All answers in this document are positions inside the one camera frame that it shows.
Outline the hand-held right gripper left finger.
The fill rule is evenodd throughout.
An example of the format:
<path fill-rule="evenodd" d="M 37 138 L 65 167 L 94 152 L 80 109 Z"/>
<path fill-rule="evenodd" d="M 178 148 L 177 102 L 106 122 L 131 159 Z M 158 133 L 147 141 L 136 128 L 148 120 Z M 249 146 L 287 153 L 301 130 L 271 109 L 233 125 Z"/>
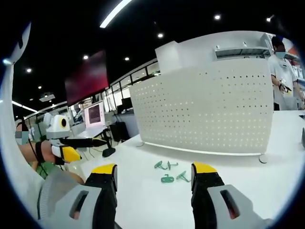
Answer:
<path fill-rule="evenodd" d="M 96 167 L 82 185 L 61 170 L 51 176 L 53 229 L 116 229 L 117 165 Z"/>

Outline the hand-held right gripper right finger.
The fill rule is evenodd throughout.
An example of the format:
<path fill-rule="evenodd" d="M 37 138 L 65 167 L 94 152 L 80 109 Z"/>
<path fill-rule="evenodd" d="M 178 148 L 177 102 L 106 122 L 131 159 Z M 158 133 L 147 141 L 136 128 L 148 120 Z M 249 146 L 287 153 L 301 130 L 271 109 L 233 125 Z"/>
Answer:
<path fill-rule="evenodd" d="M 270 228 L 270 219 L 257 215 L 252 201 L 207 164 L 192 163 L 191 205 L 196 229 Z"/>

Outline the person's left hand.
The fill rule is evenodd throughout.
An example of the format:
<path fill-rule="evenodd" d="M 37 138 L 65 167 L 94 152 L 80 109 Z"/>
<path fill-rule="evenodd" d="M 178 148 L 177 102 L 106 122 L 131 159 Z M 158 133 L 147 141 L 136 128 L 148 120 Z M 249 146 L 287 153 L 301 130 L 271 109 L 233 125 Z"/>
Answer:
<path fill-rule="evenodd" d="M 41 144 L 41 151 L 45 161 L 55 164 L 55 155 L 52 153 L 52 145 L 49 141 L 45 140 Z"/>

